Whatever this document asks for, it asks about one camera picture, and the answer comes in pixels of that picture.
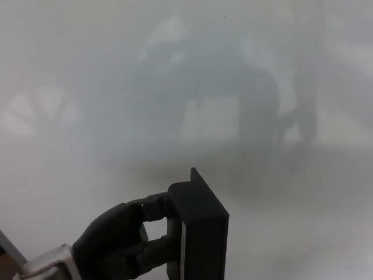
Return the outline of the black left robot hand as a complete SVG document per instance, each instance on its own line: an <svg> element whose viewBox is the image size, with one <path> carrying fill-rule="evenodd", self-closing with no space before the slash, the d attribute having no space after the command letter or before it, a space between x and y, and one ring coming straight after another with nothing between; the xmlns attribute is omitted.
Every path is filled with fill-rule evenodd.
<svg viewBox="0 0 373 280"><path fill-rule="evenodd" d="M173 216L167 192L120 203L102 213L72 246L82 279L136 279L178 259L178 238L149 240L143 225Z"/></svg>

